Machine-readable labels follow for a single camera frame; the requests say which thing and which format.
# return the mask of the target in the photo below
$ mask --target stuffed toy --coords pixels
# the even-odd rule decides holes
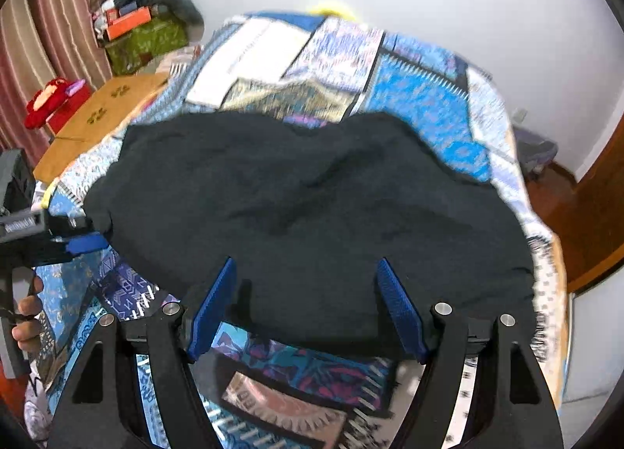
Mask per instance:
[[[48,117],[67,100],[69,81],[62,77],[52,79],[43,90],[35,93],[26,105],[28,115],[24,120],[27,129],[38,129],[45,125]]]

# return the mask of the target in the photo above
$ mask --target cardboard box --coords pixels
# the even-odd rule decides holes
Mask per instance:
[[[80,154],[98,144],[128,113],[167,80],[168,74],[114,77],[80,107],[57,134],[34,170],[51,183]]]
[[[151,19],[152,15],[150,14],[149,7],[141,7],[108,25],[108,38],[110,40],[116,39],[124,35],[124,33],[129,32],[134,27],[149,23]]]

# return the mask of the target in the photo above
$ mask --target bed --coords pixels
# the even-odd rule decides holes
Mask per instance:
[[[561,247],[531,209],[503,100],[487,73],[413,37],[307,14],[263,12],[231,18],[201,51],[189,54],[166,61],[172,74],[167,88],[147,96],[117,130],[71,163],[48,188],[52,213],[81,212],[89,187],[119,156],[130,124],[242,109],[320,127],[384,108],[411,123],[452,169],[491,182],[517,215],[534,260],[537,331],[532,348],[560,405],[567,351]],[[246,63],[241,64],[243,57]],[[419,95],[435,98],[419,100]],[[143,317],[154,300],[172,298],[157,296],[158,286],[137,275],[112,249],[37,273],[45,284],[40,315],[45,332],[33,374],[41,379],[35,381],[36,388],[46,394],[35,397],[37,391],[29,388],[26,420],[30,434],[44,440],[63,385],[98,318],[107,312],[122,319]],[[216,397],[202,396],[226,449],[240,444],[263,449],[387,447],[423,372],[413,361],[353,361],[294,348],[225,322],[212,346],[210,358],[193,369],[193,376],[200,393],[207,390],[202,385],[212,374],[230,378]],[[139,356],[137,365],[152,442],[166,448],[148,357]],[[476,366],[475,358],[466,360],[444,447],[462,438]],[[255,406],[239,401],[241,394],[256,394]],[[41,398],[47,399],[49,414]],[[327,407],[326,400],[336,407]],[[277,403],[283,405],[278,410]],[[284,434],[276,425],[291,430]]]

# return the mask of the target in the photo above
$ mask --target orange box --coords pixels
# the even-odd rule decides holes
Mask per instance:
[[[113,21],[108,26],[108,38],[110,40],[118,38],[120,35],[129,32],[134,27],[149,23],[152,20],[149,7],[141,7],[136,11],[126,14],[125,16]]]

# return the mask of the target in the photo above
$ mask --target human hand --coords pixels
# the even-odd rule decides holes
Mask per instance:
[[[39,277],[35,277],[32,281],[35,295],[28,296],[18,303],[18,311],[22,315],[37,315],[43,309],[41,299],[37,294],[43,291],[43,281]],[[41,348],[41,323],[33,318],[20,322],[11,331],[13,338],[18,342],[18,347],[27,352],[38,352]]]

